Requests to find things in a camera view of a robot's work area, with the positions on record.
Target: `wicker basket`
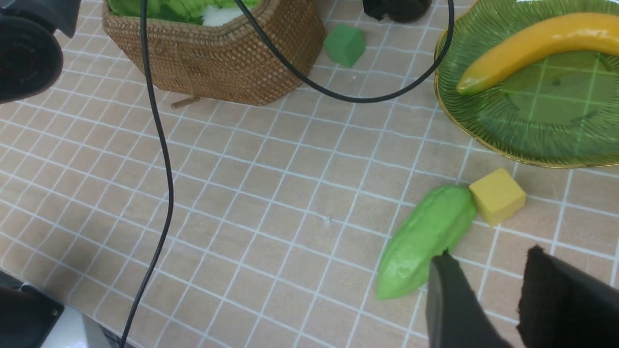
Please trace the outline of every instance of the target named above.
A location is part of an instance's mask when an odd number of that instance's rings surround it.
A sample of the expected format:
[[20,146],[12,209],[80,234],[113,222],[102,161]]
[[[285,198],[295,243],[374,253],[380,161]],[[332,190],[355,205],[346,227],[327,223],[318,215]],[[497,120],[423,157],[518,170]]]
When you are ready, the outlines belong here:
[[[307,75],[325,37],[313,0],[263,0],[254,14],[271,41]],[[103,1],[103,30],[142,71],[139,19],[118,17]],[[154,84],[163,90],[251,105],[277,100],[301,85],[244,16],[220,27],[149,20]]]

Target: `yellow banana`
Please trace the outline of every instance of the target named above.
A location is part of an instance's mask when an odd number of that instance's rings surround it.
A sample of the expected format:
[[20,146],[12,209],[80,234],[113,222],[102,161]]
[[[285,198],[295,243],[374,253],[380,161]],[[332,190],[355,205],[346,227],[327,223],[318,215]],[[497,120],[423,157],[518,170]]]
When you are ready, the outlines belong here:
[[462,95],[483,92],[523,67],[552,54],[598,51],[619,56],[619,17],[566,14],[517,32],[471,64],[456,87]]

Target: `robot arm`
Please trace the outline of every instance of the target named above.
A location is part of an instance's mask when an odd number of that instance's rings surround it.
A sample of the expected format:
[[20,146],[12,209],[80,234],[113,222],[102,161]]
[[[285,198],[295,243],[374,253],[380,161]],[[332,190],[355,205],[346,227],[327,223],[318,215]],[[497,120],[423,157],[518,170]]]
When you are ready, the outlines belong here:
[[0,0],[0,104],[50,88],[63,70],[54,32],[75,35],[81,0]]

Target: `green glass plate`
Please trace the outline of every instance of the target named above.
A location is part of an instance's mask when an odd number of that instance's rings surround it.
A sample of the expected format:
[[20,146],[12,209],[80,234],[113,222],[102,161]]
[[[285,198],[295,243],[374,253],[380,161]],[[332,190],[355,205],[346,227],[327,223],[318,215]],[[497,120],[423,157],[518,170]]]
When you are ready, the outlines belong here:
[[[456,20],[453,41],[436,70],[445,113],[497,153],[543,167],[619,163],[619,58],[591,51],[549,56],[500,85],[462,96],[456,85],[482,54],[514,33],[554,16],[619,15],[612,0],[478,0]],[[435,57],[444,45],[439,39]]]

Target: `black cable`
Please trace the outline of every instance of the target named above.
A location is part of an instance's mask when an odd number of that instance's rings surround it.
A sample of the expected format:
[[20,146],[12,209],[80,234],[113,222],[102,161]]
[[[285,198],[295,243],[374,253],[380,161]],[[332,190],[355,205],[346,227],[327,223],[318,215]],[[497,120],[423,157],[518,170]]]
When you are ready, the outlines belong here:
[[[454,1],[447,0],[448,9],[449,9],[449,19],[448,19],[448,28],[447,28],[447,37],[445,39],[445,44],[443,45],[443,49],[441,53],[436,57],[434,63],[430,66],[430,68],[423,73],[417,80],[413,81],[410,85],[404,87],[403,89],[398,90],[397,92],[383,95],[382,97],[372,97],[372,98],[358,98],[358,97],[349,97],[347,95],[338,94],[331,90],[328,90],[309,78],[305,77],[299,70],[297,70],[292,63],[290,63],[286,57],[273,45],[267,34],[262,30],[254,16],[251,14],[249,9],[243,4],[242,0],[235,0],[236,5],[243,11],[243,14],[247,17],[247,20],[257,31],[258,35],[262,38],[263,42],[267,45],[267,47],[273,52],[273,55],[279,59],[282,64],[290,70],[297,78],[301,81],[308,84],[313,89],[326,94],[332,98],[343,100],[345,102],[350,103],[379,103],[384,102],[386,100],[391,100],[397,98],[418,85],[420,85],[425,79],[427,79],[445,58],[449,46],[451,45],[451,39],[454,33]],[[149,43],[146,32],[146,13],[148,9],[148,0],[141,0],[141,11],[140,11],[140,38],[142,40],[142,62],[144,63],[144,76],[146,78],[146,89],[149,93],[150,100],[150,108],[153,113],[153,120],[155,121],[155,125],[157,127],[157,134],[159,135],[159,141],[161,142],[161,150],[163,153],[163,161],[165,163],[165,173],[168,181],[168,214],[165,218],[165,224],[163,225],[163,230],[161,232],[161,237],[159,238],[159,243],[155,249],[155,254],[150,262],[148,270],[146,270],[146,274],[144,275],[144,279],[142,280],[142,284],[136,293],[135,300],[133,301],[133,305],[131,306],[131,310],[129,311],[129,316],[127,317],[127,322],[125,324],[123,330],[123,336],[121,337],[118,346],[119,348],[124,348],[127,343],[127,338],[129,336],[129,331],[131,330],[131,324],[133,323],[133,318],[136,315],[137,307],[142,299],[144,294],[144,290],[146,289],[146,285],[148,285],[150,277],[157,265],[157,260],[161,255],[161,251],[163,250],[163,244],[165,243],[165,239],[168,235],[168,230],[170,229],[170,223],[172,221],[172,212],[174,210],[174,179],[172,177],[172,168],[170,165],[170,155],[168,153],[168,144],[165,141],[165,134],[163,132],[163,126],[161,124],[161,119],[159,117],[159,111],[157,108],[157,100],[155,99],[155,91],[152,82],[152,75],[150,73],[150,61],[149,61]]]
[[438,66],[443,61],[443,58],[445,58],[445,55],[447,54],[449,47],[451,46],[451,39],[453,38],[453,35],[454,35],[454,21],[455,21],[455,16],[456,16],[455,10],[454,10],[454,0],[447,0],[449,18],[448,18],[448,23],[447,23],[447,37],[445,38],[445,44],[443,45],[443,49],[441,50],[441,53],[438,55],[438,57],[436,57],[436,60],[434,61],[434,63],[430,66],[430,68],[426,72],[423,73],[423,75],[421,75],[417,80],[414,80],[410,85],[404,87],[403,89],[400,89],[396,92],[393,92],[387,95],[383,95],[380,97],[371,97],[371,98],[349,97],[348,95],[343,95],[343,94],[333,92],[332,90],[328,90],[324,88],[323,86],[310,80],[309,78],[305,77],[305,75],[303,75],[302,72],[297,70],[294,67],[294,65],[292,65],[292,63],[290,63],[286,59],[286,57],[284,57],[284,55],[277,49],[277,47],[273,45],[268,35],[264,32],[264,30],[260,27],[260,25],[256,21],[256,18],[254,18],[254,16],[251,14],[247,6],[243,4],[243,1],[242,0],[234,0],[234,1],[236,5],[238,6],[238,8],[240,8],[241,11],[243,11],[243,14],[245,15],[245,17],[247,17],[247,20],[249,21],[251,26],[254,27],[254,29],[257,31],[258,35],[260,36],[264,44],[267,45],[267,47],[271,50],[271,52],[273,52],[273,55],[277,57],[277,59],[279,59],[279,61],[282,62],[282,64],[286,68],[288,68],[288,70],[290,70],[290,72],[292,72],[299,80],[305,82],[310,87],[317,90],[318,92],[321,92],[322,94],[326,94],[330,96],[331,98],[339,99],[339,100],[342,100],[344,102],[349,102],[349,103],[379,103],[379,102],[384,102],[386,100],[395,99],[401,96],[402,94],[410,92],[413,88],[420,85],[425,79],[427,79],[430,75],[432,75],[434,70],[438,68]]
[[153,120],[157,127],[157,134],[159,135],[159,141],[161,142],[161,151],[163,153],[163,162],[165,163],[165,174],[168,179],[168,215],[165,217],[165,224],[159,238],[159,243],[155,249],[155,254],[150,262],[148,270],[144,275],[140,289],[137,291],[136,298],[129,311],[127,317],[127,323],[124,326],[123,336],[118,344],[119,348],[124,348],[127,343],[127,337],[129,336],[129,330],[131,330],[131,323],[136,315],[137,306],[140,303],[140,299],[144,294],[146,285],[149,283],[150,276],[157,265],[157,260],[163,249],[163,243],[165,237],[168,235],[170,229],[170,223],[172,221],[172,211],[174,209],[174,179],[172,177],[172,166],[170,165],[170,154],[168,153],[168,144],[165,141],[165,134],[163,133],[163,126],[161,125],[161,119],[159,118],[159,110],[157,109],[157,100],[155,99],[155,89],[153,88],[153,79],[150,74],[150,61],[149,61],[149,43],[146,35],[146,10],[148,8],[148,0],[142,0],[141,14],[140,14],[140,37],[142,39],[142,62],[144,63],[144,76],[146,77],[146,89],[149,93],[150,108],[153,112]]

